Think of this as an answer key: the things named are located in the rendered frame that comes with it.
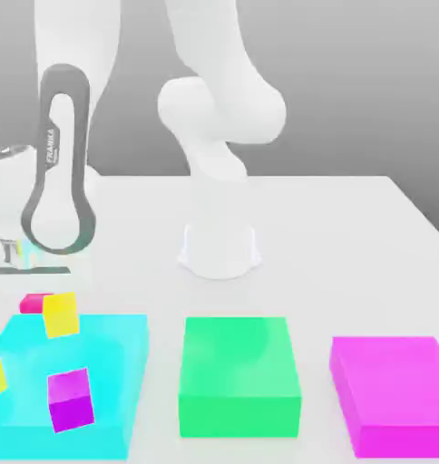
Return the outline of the small pink cube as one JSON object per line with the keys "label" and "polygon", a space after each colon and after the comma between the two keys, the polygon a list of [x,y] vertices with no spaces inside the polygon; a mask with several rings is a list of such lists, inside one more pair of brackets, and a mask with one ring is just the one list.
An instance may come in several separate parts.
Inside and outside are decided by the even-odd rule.
{"label": "small pink cube", "polygon": [[51,293],[26,294],[19,304],[21,314],[41,314],[44,298]]}

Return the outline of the large green box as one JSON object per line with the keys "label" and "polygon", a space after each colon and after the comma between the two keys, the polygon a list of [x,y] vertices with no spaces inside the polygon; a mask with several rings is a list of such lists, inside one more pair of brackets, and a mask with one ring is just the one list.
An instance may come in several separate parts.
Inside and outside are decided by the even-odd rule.
{"label": "large green box", "polygon": [[283,317],[190,316],[178,392],[183,438],[291,438],[302,406]]}

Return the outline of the large cyan box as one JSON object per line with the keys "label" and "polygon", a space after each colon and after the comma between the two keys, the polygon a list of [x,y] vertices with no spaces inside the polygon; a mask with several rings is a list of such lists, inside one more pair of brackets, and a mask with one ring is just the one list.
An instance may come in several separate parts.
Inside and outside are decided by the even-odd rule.
{"label": "large cyan box", "polygon": [[[39,314],[15,314],[0,333],[0,459],[127,459],[148,356],[143,314],[83,314],[80,332],[49,338]],[[86,369],[95,422],[55,432],[47,380]]]}

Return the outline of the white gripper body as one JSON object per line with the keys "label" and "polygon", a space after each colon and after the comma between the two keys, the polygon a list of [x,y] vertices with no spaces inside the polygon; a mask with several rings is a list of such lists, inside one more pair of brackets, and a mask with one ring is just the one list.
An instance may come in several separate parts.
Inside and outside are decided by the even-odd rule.
{"label": "white gripper body", "polygon": [[0,282],[55,282],[71,278],[72,272],[68,266],[36,266],[31,268],[0,266]]}

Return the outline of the small purple cube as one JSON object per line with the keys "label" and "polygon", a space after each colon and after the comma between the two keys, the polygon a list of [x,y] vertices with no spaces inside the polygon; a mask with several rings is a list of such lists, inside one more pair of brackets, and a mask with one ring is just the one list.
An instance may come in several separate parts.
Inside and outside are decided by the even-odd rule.
{"label": "small purple cube", "polygon": [[47,378],[47,399],[55,433],[94,423],[87,368],[50,375]]}

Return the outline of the large magenta box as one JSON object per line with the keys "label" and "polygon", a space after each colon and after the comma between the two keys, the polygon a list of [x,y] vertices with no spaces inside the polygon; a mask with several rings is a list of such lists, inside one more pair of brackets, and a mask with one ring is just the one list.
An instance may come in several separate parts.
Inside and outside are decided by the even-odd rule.
{"label": "large magenta box", "polygon": [[358,458],[439,458],[439,343],[336,336],[329,369]]}

